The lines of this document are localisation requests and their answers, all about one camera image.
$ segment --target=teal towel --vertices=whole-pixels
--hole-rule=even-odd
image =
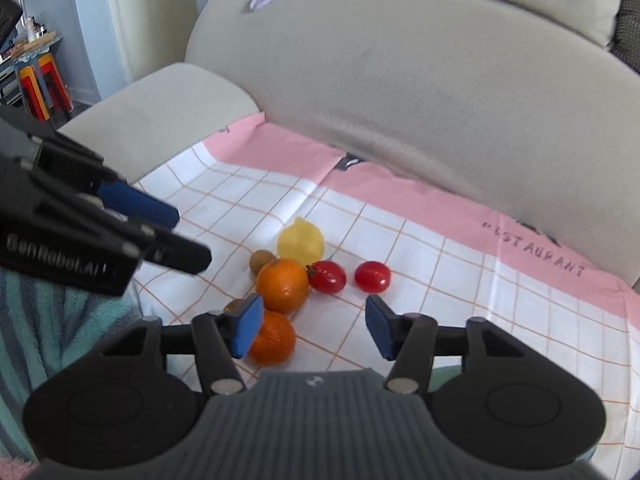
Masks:
[[[0,268],[0,455],[35,460],[22,428],[29,395],[139,317],[131,294],[108,298]]]

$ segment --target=kiwi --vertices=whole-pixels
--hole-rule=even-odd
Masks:
[[[275,254],[265,249],[255,251],[249,258],[249,268],[251,269],[252,275],[256,277],[258,272],[260,272],[266,264],[270,264],[274,260],[276,260]]]

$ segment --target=mandarin orange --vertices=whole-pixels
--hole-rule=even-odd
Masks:
[[[296,260],[274,260],[260,269],[255,291],[262,296],[266,310],[288,314],[305,303],[309,278],[305,267]]]
[[[277,312],[264,311],[260,332],[249,348],[249,357],[261,366],[279,365],[289,359],[296,347],[296,331],[289,320]]]

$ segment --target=lemon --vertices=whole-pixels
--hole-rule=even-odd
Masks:
[[[281,258],[291,258],[306,267],[322,260],[323,254],[324,237],[320,229],[303,218],[296,218],[278,237],[278,256]]]

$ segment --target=cherry tomato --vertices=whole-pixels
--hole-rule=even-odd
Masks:
[[[347,274],[335,262],[322,260],[306,268],[309,285],[323,294],[337,294],[347,284]]]
[[[364,262],[356,269],[354,279],[360,290],[367,294],[380,294],[391,284],[391,271],[380,262]]]

